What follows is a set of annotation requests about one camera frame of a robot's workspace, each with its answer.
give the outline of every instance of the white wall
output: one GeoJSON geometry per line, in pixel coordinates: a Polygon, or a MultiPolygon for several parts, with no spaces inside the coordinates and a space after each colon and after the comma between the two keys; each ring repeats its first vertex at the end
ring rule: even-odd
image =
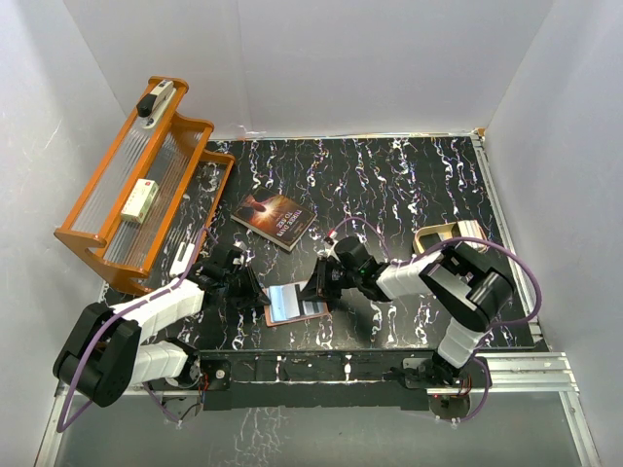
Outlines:
{"type": "Polygon", "coordinates": [[[125,112],[183,77],[216,137],[486,126],[551,0],[65,0],[125,112]]]}
{"type": "Polygon", "coordinates": [[[605,466],[621,465],[623,4],[559,0],[487,130],[519,253],[543,286],[605,466]]]}
{"type": "Polygon", "coordinates": [[[0,452],[32,465],[52,364],[102,281],[53,237],[124,114],[60,0],[0,2],[0,452]]]}

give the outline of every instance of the box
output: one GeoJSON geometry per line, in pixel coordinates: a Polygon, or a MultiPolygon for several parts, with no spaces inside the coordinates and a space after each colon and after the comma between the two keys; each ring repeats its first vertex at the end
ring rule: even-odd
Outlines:
{"type": "Polygon", "coordinates": [[[121,218],[124,221],[142,224],[157,194],[158,184],[156,182],[139,178],[121,211],[121,218]]]}

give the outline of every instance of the black marble tabletop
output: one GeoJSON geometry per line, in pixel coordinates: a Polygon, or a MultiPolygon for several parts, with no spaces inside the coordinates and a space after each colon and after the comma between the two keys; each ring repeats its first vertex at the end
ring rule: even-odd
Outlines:
{"type": "MultiPolygon", "coordinates": [[[[483,175],[469,137],[261,140],[211,142],[208,149],[237,159],[213,226],[217,238],[242,240],[262,286],[307,280],[322,238],[347,216],[366,218],[385,238],[391,258],[413,253],[415,231],[456,220],[477,220],[486,236],[501,237],[483,175]],[[313,210],[317,218],[291,253],[230,219],[231,211],[254,188],[264,186],[313,210]]],[[[192,237],[204,222],[204,208],[193,209],[202,194],[214,191],[214,166],[200,167],[187,191],[183,213],[172,229],[192,237]]],[[[376,234],[360,222],[346,223],[340,235],[358,235],[377,259],[376,234]]],[[[209,250],[210,242],[204,248],[209,250]]],[[[161,260],[175,254],[169,247],[161,260]]],[[[486,253],[510,275],[506,259],[486,253]]],[[[431,294],[389,304],[373,303],[345,291],[331,304],[331,315],[269,328],[263,312],[238,313],[224,304],[163,330],[200,350],[364,350],[435,348],[450,321],[431,294]]],[[[501,313],[504,320],[524,316],[516,294],[501,313]]],[[[490,347],[533,347],[527,325],[501,328],[490,347]]]]}

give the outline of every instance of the wooden shelf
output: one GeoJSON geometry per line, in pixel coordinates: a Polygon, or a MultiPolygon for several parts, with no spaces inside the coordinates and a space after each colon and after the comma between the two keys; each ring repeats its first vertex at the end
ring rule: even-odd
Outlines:
{"type": "MultiPolygon", "coordinates": [[[[164,77],[152,77],[143,95],[164,77]]],[[[188,85],[176,93],[159,124],[143,128],[134,109],[55,236],[115,289],[143,295],[166,233],[199,162],[225,165],[225,175],[206,219],[216,205],[235,159],[205,150],[214,125],[182,117],[176,109],[188,85]],[[123,221],[121,210],[139,178],[156,181],[159,193],[143,224],[123,221]]]]}

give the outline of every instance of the wooden frame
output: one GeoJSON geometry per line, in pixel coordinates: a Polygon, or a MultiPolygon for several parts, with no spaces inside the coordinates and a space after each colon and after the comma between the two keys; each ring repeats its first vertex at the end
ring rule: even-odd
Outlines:
{"type": "MultiPolygon", "coordinates": [[[[158,127],[154,130],[149,142],[140,154],[140,157],[134,165],[128,180],[121,189],[121,192],[118,194],[112,209],[106,216],[106,219],[101,227],[97,232],[92,233],[72,230],[74,222],[78,219],[91,194],[97,187],[102,175],[106,171],[110,162],[113,160],[122,142],[128,136],[132,125],[136,121],[136,109],[133,109],[130,113],[119,134],[115,138],[115,141],[110,146],[108,152],[93,174],[93,177],[79,196],[72,210],[69,212],[65,222],[63,222],[60,228],[55,230],[56,238],[62,241],[113,288],[119,290],[120,292],[133,295],[143,295],[151,291],[149,288],[139,284],[136,279],[140,280],[149,277],[150,270],[156,261],[163,242],[165,241],[168,228],[175,217],[179,203],[186,192],[188,184],[190,183],[199,162],[216,162],[225,165],[225,173],[205,222],[205,225],[208,227],[212,222],[216,206],[223,193],[223,189],[225,188],[225,183],[229,178],[232,167],[236,161],[236,159],[229,154],[219,154],[205,150],[205,145],[207,144],[210,134],[214,130],[214,124],[212,122],[187,119],[176,112],[182,97],[188,91],[188,84],[186,82],[178,79],[154,76],[150,78],[149,84],[142,96],[149,93],[163,79],[170,79],[173,81],[176,93],[171,99],[171,102],[168,104],[161,121],[158,123],[158,127]],[[196,133],[200,133],[201,137],[199,138],[199,142],[194,146],[189,145],[189,143],[184,141],[181,137],[182,131],[184,130],[193,130],[196,133]],[[106,254],[117,229],[121,225],[121,210],[126,203],[130,192],[134,187],[136,180],[144,178],[148,173],[149,168],[161,150],[168,134],[172,136],[175,143],[182,148],[184,152],[190,154],[191,156],[181,177],[181,181],[173,193],[170,205],[165,210],[164,218],[162,219],[160,227],[156,232],[155,238],[149,245],[145,259],[140,262],[141,265],[139,267],[105,260],[104,255],[106,254]]],[[[139,232],[137,238],[139,238],[142,234],[142,232],[139,232]]],[[[139,243],[137,238],[133,241],[133,243],[139,243]]]]}

